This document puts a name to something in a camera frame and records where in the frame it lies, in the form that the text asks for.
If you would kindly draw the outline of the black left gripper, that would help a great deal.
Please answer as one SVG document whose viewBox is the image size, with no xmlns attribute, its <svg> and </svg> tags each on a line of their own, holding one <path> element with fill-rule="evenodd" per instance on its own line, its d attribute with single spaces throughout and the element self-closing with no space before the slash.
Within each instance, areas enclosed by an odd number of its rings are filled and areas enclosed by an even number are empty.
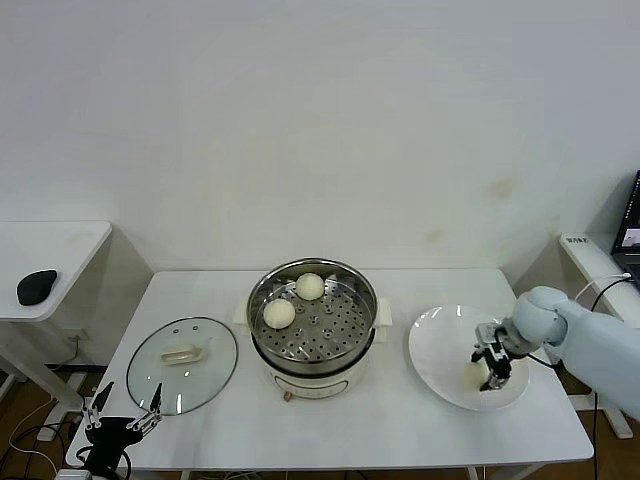
<svg viewBox="0 0 640 480">
<path fill-rule="evenodd" d="M 120 460 L 125 461 L 128 470 L 131 460 L 126 449 L 142 441 L 142 431 L 151 431 L 162 420 L 161 393 L 159 383 L 151 398 L 148 409 L 135 419 L 133 417 L 103 417 L 101 413 L 114 386 L 109 382 L 96 393 L 88 403 L 83 400 L 81 413 L 86 421 L 85 435 L 89 445 L 88 455 L 82 460 L 82 467 L 90 473 L 116 473 Z"/>
</svg>

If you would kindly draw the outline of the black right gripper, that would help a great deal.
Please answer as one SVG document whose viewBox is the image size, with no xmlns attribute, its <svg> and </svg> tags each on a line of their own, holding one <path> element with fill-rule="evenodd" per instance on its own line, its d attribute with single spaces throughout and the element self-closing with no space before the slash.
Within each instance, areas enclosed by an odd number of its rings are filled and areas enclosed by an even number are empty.
<svg viewBox="0 0 640 480">
<path fill-rule="evenodd" d="M 500 390 L 512 373 L 511 357 L 505 348 L 507 331 L 504 327 L 479 327 L 478 339 L 484 346 L 475 346 L 470 361 L 477 363 L 484 358 L 489 371 L 480 390 Z"/>
</svg>

